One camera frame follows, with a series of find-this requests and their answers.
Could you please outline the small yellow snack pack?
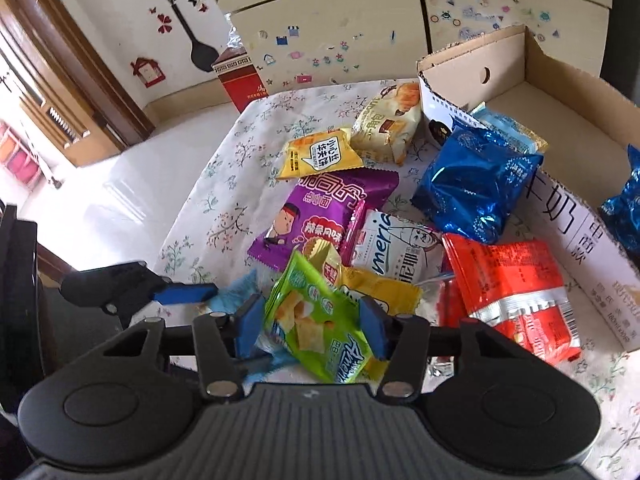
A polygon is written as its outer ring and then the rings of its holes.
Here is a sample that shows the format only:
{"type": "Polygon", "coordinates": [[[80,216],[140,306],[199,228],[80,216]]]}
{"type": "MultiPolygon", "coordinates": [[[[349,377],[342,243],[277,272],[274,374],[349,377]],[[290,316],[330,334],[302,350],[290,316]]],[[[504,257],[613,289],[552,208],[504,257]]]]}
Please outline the small yellow snack pack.
{"type": "Polygon", "coordinates": [[[422,290],[413,284],[386,278],[367,269],[344,266],[333,244],[313,238],[303,255],[326,281],[356,302],[363,296],[374,299],[389,315],[413,314],[422,298],[422,290]]]}

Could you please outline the green America snack pack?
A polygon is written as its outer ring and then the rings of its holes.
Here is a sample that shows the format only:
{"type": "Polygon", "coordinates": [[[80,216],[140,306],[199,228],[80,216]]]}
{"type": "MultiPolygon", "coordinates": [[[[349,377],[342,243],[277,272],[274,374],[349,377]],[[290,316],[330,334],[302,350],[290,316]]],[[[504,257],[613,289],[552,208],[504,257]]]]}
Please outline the green America snack pack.
{"type": "Polygon", "coordinates": [[[372,351],[359,308],[306,258],[292,252],[265,304],[265,332],[322,382],[354,382],[372,351]]]}

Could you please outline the light blue America snack pack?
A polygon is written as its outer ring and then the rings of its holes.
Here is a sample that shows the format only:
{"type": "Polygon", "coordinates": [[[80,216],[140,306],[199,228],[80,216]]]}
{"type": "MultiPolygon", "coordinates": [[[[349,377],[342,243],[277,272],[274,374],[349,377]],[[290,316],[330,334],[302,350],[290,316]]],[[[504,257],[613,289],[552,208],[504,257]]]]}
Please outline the light blue America snack pack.
{"type": "Polygon", "coordinates": [[[384,278],[419,284],[442,272],[442,234],[430,226],[369,210],[350,265],[384,278]]]}

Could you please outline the red noodle pack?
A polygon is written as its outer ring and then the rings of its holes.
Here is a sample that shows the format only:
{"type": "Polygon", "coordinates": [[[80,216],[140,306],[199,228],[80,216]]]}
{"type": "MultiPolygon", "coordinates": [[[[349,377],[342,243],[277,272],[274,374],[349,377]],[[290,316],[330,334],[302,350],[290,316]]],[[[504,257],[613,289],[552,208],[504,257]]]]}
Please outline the red noodle pack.
{"type": "Polygon", "coordinates": [[[546,243],[486,245],[457,234],[446,234],[442,242],[465,318],[498,330],[551,365],[580,356],[573,308],[546,243]]]}

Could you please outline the purple snack pack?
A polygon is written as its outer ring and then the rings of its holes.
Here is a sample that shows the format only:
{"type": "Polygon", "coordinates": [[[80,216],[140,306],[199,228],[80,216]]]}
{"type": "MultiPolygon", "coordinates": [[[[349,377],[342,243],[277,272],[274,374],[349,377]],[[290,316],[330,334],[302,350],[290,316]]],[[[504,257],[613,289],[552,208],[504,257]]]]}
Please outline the purple snack pack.
{"type": "Polygon", "coordinates": [[[356,209],[382,206],[398,184],[397,172],[372,168],[303,177],[247,253],[282,271],[293,250],[309,248],[317,240],[341,249],[356,209]]]}

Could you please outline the blue foil pack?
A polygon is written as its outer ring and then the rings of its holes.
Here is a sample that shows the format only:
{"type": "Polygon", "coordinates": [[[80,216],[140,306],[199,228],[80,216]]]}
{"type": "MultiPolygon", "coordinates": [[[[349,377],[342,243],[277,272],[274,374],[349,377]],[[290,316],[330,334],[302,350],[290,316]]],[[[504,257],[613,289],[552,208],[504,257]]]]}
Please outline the blue foil pack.
{"type": "Polygon", "coordinates": [[[436,229],[495,244],[544,156],[523,154],[493,131],[454,128],[426,168],[411,203],[436,229]]]}
{"type": "Polygon", "coordinates": [[[620,194],[608,198],[601,206],[601,217],[616,240],[631,257],[639,258],[640,250],[640,151],[629,144],[627,156],[630,166],[629,178],[620,194]]]}

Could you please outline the yellow little waffle pack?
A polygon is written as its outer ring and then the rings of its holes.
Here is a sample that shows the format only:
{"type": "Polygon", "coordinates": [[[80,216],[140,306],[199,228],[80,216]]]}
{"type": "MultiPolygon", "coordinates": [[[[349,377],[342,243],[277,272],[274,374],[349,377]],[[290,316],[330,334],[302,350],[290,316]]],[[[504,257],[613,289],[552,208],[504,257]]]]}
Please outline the yellow little waffle pack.
{"type": "Polygon", "coordinates": [[[318,176],[363,167],[362,158],[350,145],[351,137],[351,128],[338,128],[288,141],[277,179],[318,176]]]}

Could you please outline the cream bread pack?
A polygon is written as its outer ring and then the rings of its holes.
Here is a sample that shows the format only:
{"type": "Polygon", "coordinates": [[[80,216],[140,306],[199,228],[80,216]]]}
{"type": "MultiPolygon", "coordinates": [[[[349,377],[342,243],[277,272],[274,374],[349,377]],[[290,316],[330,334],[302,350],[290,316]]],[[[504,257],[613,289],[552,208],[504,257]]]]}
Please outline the cream bread pack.
{"type": "Polygon", "coordinates": [[[350,145],[361,156],[401,166],[421,121],[417,81],[384,88],[360,112],[350,145]]]}

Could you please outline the light blue barcode snack pack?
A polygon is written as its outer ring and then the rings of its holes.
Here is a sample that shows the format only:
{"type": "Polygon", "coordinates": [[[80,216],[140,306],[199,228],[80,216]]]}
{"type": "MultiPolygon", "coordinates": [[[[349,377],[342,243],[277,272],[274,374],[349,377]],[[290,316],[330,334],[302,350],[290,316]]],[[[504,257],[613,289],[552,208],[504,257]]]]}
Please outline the light blue barcode snack pack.
{"type": "Polygon", "coordinates": [[[548,150],[548,142],[534,133],[532,129],[520,124],[510,116],[491,110],[485,102],[481,102],[473,108],[471,116],[486,128],[495,131],[514,151],[523,154],[544,154],[548,150]]]}

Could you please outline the red gift box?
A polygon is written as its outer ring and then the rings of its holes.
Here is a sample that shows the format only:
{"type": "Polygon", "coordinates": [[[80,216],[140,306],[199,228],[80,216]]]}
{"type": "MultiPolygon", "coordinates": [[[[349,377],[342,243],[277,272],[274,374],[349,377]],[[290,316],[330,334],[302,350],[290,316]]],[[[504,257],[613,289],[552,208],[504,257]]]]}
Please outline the red gift box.
{"type": "Polygon", "coordinates": [[[226,47],[213,64],[213,71],[240,113],[250,102],[268,96],[250,56],[243,47],[226,47]]]}

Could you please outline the cardboard milk box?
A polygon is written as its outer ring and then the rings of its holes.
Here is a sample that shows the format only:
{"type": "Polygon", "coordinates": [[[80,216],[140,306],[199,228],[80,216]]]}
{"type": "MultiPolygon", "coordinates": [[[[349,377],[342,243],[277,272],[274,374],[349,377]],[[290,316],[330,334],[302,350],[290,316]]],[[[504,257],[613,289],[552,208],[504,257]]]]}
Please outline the cardboard milk box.
{"type": "Polygon", "coordinates": [[[639,110],[604,80],[546,55],[510,26],[424,56],[416,64],[426,118],[474,122],[486,103],[549,144],[516,215],[550,246],[628,352],[639,348],[639,268],[599,209],[630,174],[639,110]]]}

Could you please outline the cream sideboard cabinet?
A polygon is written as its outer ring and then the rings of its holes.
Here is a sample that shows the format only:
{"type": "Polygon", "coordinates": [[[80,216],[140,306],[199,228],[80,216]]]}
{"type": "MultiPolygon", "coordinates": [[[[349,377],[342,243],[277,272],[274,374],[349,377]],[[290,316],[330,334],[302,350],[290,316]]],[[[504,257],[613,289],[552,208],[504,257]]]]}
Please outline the cream sideboard cabinet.
{"type": "Polygon", "coordinates": [[[524,25],[600,72],[613,0],[216,0],[269,93],[411,77],[422,56],[524,25]]]}

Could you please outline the wooden door frame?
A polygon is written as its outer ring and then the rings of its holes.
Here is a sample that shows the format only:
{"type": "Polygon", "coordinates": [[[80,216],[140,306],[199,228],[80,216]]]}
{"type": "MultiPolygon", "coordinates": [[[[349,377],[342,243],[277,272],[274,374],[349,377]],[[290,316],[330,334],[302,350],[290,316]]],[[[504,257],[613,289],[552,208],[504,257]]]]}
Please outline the wooden door frame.
{"type": "Polygon", "coordinates": [[[122,154],[155,126],[61,0],[1,0],[1,59],[18,106],[73,166],[122,154]]]}

